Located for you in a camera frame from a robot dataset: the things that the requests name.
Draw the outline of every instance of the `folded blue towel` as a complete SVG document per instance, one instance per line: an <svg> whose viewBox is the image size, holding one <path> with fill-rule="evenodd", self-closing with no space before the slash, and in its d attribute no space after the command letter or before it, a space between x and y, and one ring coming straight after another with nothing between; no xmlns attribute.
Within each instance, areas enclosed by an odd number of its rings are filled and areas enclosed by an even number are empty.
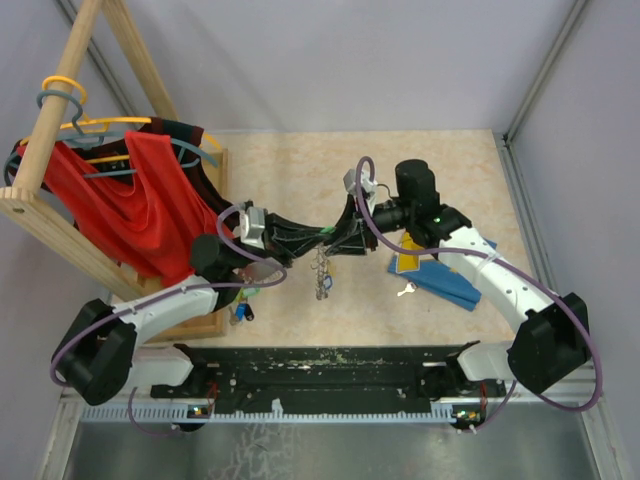
<svg viewBox="0 0 640 480"><path fill-rule="evenodd" d="M493 248L496 247L495 242L490 240L487 240L487 242ZM390 273L400 275L408 281L415 283L417 287L439 295L465 310L473 311L480 301L482 295L471 285L471 282L459 273L453 272L443 263L433 259L422 260L419 270L397 273L397 262L397 256L394 256L391 259L391 264L388 269Z"/></svg>

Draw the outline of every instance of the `wooden tabletop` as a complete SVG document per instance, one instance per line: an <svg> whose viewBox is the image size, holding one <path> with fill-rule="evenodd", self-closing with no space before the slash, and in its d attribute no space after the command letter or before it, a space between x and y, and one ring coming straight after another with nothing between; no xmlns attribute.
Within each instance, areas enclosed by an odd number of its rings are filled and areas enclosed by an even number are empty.
<svg viewBox="0 0 640 480"><path fill-rule="evenodd" d="M427 161L441 201L458 208L480 233L498 243L513 264L529 271L516 216L492 133L404 131L219 135L229 149L229 197L308 225L333 225L342 213L342 177L363 155L377 180L395 193L395 165ZM386 193L380 190L384 199ZM390 235L399 240L400 234ZM193 346L441 345L513 337L486 299L468 312L418 290L402 297L406 281L387 273L392 253L380 246L366 257L332 257L329 298L315 297L313 252L298 259L286 283L253 297L253 322L228 328L225 337Z"/></svg>

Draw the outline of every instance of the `wooden frame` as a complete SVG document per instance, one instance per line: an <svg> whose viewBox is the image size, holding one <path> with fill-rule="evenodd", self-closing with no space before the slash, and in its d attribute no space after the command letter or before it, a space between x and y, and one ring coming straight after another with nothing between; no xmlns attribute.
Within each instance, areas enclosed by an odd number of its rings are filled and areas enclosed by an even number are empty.
<svg viewBox="0 0 640 480"><path fill-rule="evenodd" d="M71 79L77 77L100 11L104 13L156 115L177 120L175 106L125 0L84 0L55 74ZM50 88L69 94L73 90L71 85L62 82L53 82ZM56 96L50 96L44 102L13 186L0 189L0 211L122 300L149 294L157 290L157 283L132 278L38 195L67 104L66 99ZM226 152L217 154L217 158L221 168L214 184L224 195ZM203 319L198 320L199 335L196 336L202 336L203 326L207 327L207 336L224 333L225 322L220 316L209 318L207 325L203 324ZM176 329L172 330L169 335L172 339L190 338L189 335L179 335Z"/></svg>

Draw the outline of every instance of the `yellow hanger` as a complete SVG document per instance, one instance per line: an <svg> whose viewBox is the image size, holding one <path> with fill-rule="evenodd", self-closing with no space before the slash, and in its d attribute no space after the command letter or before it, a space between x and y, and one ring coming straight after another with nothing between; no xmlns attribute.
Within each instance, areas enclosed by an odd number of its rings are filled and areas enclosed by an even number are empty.
<svg viewBox="0 0 640 480"><path fill-rule="evenodd" d="M87 94L87 90L80 83L76 82L71 78L63 77L61 75L52 75L50 77L45 78L44 81L42 82L42 89L46 90L49 87L49 85L53 82L68 83L69 85L77 88L80 91L80 101L79 101L80 105L84 105L87 99L89 98ZM149 117L103 117L103 118L91 119L85 113L83 115L83 118L84 120L80 120L78 122L78 125L88 126L88 127L92 125L102 125L100 128L85 130L85 132L89 134L98 134L98 133L106 132L107 130L109 130L109 127L111 126L112 123L142 123L142 124L151 123L151 118ZM66 130L69 128L74 128L72 123L64 123L60 125L60 130ZM218 150L222 150L222 147L212 135L208 134L207 132L203 132L202 136L211 145L213 145L213 147L215 147ZM31 137L25 137L22 140L20 140L20 145L26 145L29 142L30 138ZM95 158L93 160L87 160L87 163L117 162L120 160L128 160L128 159L129 159L129 155L113 155L111 157Z"/></svg>

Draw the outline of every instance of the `garment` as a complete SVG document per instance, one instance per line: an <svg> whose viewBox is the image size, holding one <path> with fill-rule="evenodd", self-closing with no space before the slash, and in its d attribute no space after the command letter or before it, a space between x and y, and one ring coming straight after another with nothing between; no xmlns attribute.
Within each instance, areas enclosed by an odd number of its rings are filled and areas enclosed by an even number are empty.
<svg viewBox="0 0 640 480"><path fill-rule="evenodd" d="M202 141L202 134L204 132L204 130L200 127L195 127L193 125L187 125L186 123L175 122L171 120L163 120L161 118L155 117L151 117L151 123L144 124L138 131L144 133L153 133L156 135L169 135L171 138L182 140L194 146L200 145ZM180 147L174 145L173 150L175 153L175 160L177 161ZM83 158L85 160L109 157L113 155L126 155L128 153L127 145L124 140L110 142L99 147L91 148L89 150L74 148L73 152L80 158ZM182 163L192 163L196 158L197 155L194 152L186 150L182 158ZM98 163L95 164L94 167L99 172L128 170L130 168L129 162L126 160L120 162ZM11 175L15 177L16 169L13 167L9 167L9 173L11 173ZM202 168L202 161L198 162L198 164L194 165L193 167L182 169L182 175L185 175L187 177L200 198L202 198L202 200L204 200L209 208L211 208L215 213L222 213L223 210L231 206L231 203L222 198L218 190L209 181L209 178L204 173L204 169ZM132 185L133 182L131 175L118 175L117 177L112 178L117 182L124 183L126 185ZM50 191L46 183L47 182L45 181L42 185L42 188ZM234 229L235 227L237 227L238 223L239 217L237 214L230 215L225 220L225 224L230 229Z"/></svg>
<svg viewBox="0 0 640 480"><path fill-rule="evenodd" d="M62 142L53 149L44 182L105 254L173 285L193 273L191 244L203 233L217 233L218 215L182 173L169 136L130 131L123 143L137 170L130 184L119 177L85 179L96 168ZM231 236L227 228L224 233Z"/></svg>

